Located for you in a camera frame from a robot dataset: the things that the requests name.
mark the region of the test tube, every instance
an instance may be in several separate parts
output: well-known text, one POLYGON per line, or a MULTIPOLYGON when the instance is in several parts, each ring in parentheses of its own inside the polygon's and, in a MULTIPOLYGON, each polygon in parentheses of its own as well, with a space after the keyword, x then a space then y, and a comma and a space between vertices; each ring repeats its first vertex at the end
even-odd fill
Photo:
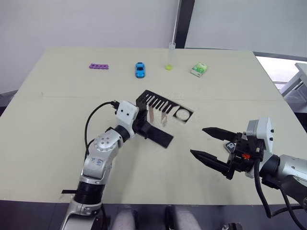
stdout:
POLYGON ((167 57, 167 63, 165 65, 166 70, 172 70, 173 69, 175 47, 176 47, 175 42, 170 42, 169 45, 168 45, 168 57, 167 57))

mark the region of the blue toy car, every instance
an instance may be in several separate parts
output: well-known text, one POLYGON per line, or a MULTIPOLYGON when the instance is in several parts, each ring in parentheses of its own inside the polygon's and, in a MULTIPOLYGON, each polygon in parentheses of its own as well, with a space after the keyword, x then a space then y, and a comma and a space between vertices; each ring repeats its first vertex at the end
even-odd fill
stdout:
POLYGON ((142 62, 138 62, 135 64, 135 76, 137 78, 145 77, 145 65, 142 62))

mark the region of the silver robotic arm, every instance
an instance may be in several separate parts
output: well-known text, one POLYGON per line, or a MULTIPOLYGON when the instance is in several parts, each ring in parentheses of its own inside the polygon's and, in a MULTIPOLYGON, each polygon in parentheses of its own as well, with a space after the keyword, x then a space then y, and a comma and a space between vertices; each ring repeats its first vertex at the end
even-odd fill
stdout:
POLYGON ((227 179, 233 178, 234 172, 245 172, 246 176, 254 178, 255 187, 265 208, 268 218, 289 211, 297 226, 306 228, 297 220, 293 209, 307 210, 307 161, 287 155, 272 154, 273 133, 269 118, 251 120, 246 132, 233 133, 224 129, 204 128, 210 136, 230 141, 230 151, 227 163, 203 151, 191 150, 196 159, 203 164, 221 172, 227 179), (271 212, 260 185, 279 189, 285 200, 286 207, 271 212), (295 199, 300 205, 290 206, 287 196, 295 199))
POLYGON ((107 183, 112 161, 123 143, 134 137, 132 124, 139 112, 133 104, 120 102, 117 113, 117 127, 100 134, 89 147, 89 154, 83 165, 76 195, 69 204, 61 230, 101 229, 102 193, 107 183))

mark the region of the purple lego brick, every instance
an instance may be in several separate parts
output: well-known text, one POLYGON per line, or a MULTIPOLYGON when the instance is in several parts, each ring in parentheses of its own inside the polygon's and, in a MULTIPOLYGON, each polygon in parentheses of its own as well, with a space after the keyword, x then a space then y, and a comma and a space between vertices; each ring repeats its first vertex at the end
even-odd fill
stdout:
POLYGON ((109 69, 109 65, 101 65, 101 64, 91 64, 89 66, 90 69, 109 69))

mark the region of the beige table surface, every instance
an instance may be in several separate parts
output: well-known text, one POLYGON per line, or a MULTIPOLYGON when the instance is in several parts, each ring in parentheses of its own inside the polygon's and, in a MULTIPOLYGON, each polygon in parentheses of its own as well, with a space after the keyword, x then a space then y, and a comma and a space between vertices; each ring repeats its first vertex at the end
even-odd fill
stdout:
MULTIPOLYGON (((0 117, 0 199, 69 202, 83 165, 83 131, 90 112, 110 100, 135 99, 146 89, 194 111, 183 124, 169 116, 162 127, 174 135, 167 149, 136 135, 115 160, 105 203, 260 204, 254 182, 243 173, 229 181, 197 161, 190 149, 227 159, 223 142, 201 131, 220 127, 245 131, 248 121, 269 116, 275 129, 273 153, 307 158, 307 134, 252 52, 176 50, 175 67, 164 69, 167 49, 55 47, 48 49, 0 117), (146 77, 134 76, 134 64, 146 77), (198 78, 197 62, 209 66, 198 78), (109 70, 89 69, 90 63, 109 70)), ((114 109, 102 108, 89 125, 89 139, 116 126, 114 109)), ((271 204, 283 203, 263 186, 271 204)))

